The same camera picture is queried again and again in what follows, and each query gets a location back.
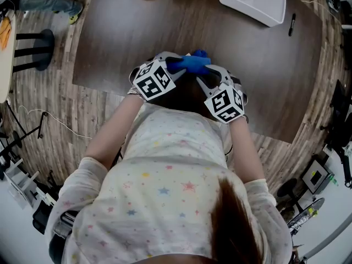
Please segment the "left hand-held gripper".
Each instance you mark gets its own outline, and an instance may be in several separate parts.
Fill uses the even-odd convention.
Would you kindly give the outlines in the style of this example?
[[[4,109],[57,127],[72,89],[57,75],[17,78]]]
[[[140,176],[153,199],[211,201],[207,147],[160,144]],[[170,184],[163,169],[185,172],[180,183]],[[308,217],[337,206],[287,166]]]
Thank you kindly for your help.
[[[130,95],[137,95],[143,101],[150,101],[176,88],[174,81],[183,76],[186,69],[172,71],[169,75],[164,65],[165,62],[181,62],[183,58],[176,53],[163,51],[156,55],[156,59],[134,68],[130,73]]]

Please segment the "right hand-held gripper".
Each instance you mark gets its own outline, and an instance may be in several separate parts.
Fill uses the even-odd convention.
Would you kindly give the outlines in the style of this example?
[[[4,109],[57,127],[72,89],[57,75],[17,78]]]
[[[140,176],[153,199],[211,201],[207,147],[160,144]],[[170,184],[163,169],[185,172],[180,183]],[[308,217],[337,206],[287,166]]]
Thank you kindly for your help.
[[[221,78],[219,86],[210,88],[203,78],[196,77],[204,94],[210,96],[204,104],[213,117],[224,124],[229,124],[240,117],[248,121],[244,111],[248,97],[243,91],[241,81],[224,67],[208,64],[206,69]]]

